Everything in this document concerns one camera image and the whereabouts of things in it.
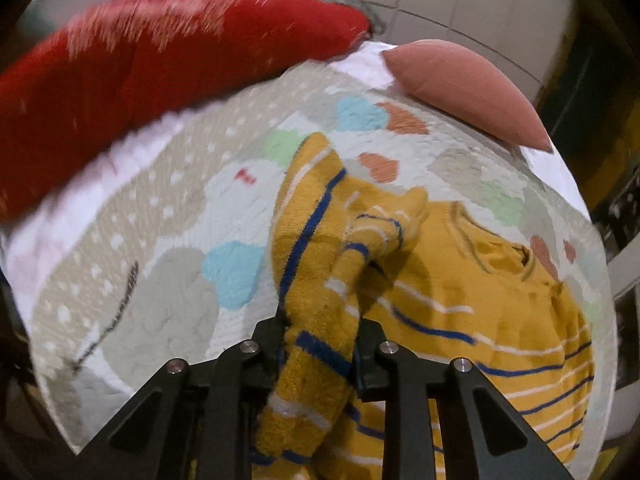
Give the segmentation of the yellow striped knit sweater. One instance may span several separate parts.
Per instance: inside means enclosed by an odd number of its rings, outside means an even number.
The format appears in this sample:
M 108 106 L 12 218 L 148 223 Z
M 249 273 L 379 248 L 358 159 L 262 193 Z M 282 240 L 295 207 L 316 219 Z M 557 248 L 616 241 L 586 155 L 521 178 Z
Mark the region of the yellow striped knit sweater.
M 300 144 L 280 188 L 271 261 L 288 328 L 258 417 L 258 479 L 376 479 L 384 408 L 348 384 L 359 323 L 422 358 L 472 360 L 568 462 L 594 378 L 587 321 L 526 246 L 416 186 L 396 194 L 349 174 L 329 141 Z

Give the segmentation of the patchwork heart quilt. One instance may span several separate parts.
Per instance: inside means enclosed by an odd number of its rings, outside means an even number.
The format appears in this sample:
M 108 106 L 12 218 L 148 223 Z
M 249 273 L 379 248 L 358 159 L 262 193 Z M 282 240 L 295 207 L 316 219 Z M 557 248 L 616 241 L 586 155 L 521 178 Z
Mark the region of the patchwork heart quilt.
M 296 151 L 314 133 L 352 176 L 460 203 L 567 284 L 589 326 L 594 378 L 579 448 L 560 462 L 587 478 L 617 364 L 598 232 L 518 148 L 314 62 L 193 118 L 111 196 L 47 278 L 24 321 L 65 442 L 81 451 L 166 361 L 216 359 L 284 312 L 271 261 L 274 212 Z

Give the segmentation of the pink fluffy blanket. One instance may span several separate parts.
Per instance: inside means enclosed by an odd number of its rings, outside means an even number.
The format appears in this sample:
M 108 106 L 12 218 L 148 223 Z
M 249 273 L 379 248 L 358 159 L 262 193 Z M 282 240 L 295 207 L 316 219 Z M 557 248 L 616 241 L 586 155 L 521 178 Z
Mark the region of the pink fluffy blanket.
M 77 245 L 111 196 L 148 168 L 193 118 L 216 110 L 224 102 L 225 99 L 213 100 L 167 113 L 128 134 L 26 218 L 1 229 L 1 270 L 9 279 L 22 318 L 28 320 L 32 316 L 47 278 Z

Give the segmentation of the white shelf unit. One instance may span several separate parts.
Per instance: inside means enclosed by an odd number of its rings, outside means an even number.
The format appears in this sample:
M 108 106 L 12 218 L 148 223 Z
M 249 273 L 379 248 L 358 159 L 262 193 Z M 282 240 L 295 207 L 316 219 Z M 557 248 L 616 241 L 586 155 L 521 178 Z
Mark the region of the white shelf unit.
M 608 264 L 614 292 L 617 375 L 605 439 L 626 436 L 639 416 L 639 240 Z

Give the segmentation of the red floral blanket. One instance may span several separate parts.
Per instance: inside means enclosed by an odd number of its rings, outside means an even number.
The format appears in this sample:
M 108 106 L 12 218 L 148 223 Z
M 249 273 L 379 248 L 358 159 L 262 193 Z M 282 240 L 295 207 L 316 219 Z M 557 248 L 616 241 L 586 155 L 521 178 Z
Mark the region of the red floral blanket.
M 13 221 L 128 131 L 367 36 L 323 0 L 112 0 L 1 75 L 1 218 Z

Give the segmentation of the pink pillow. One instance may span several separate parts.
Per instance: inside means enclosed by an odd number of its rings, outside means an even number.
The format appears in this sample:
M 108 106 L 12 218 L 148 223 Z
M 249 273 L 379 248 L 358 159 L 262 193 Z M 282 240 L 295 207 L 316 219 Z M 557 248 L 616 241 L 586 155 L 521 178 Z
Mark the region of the pink pillow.
M 439 39 L 382 52 L 402 90 L 511 145 L 550 153 L 550 136 L 521 90 L 478 53 Z

